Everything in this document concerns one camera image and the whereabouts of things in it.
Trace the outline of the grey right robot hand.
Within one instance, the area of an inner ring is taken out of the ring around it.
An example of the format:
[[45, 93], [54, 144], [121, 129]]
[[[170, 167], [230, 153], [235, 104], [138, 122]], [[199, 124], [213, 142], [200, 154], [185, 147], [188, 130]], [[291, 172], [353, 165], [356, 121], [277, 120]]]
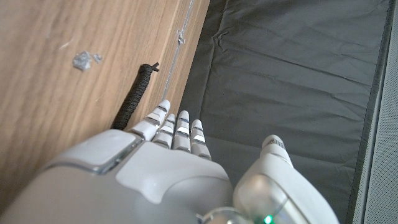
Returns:
[[270, 135], [236, 185], [214, 162], [200, 120], [162, 101], [128, 131], [63, 152], [1, 215], [2, 223], [337, 223], [321, 193]]

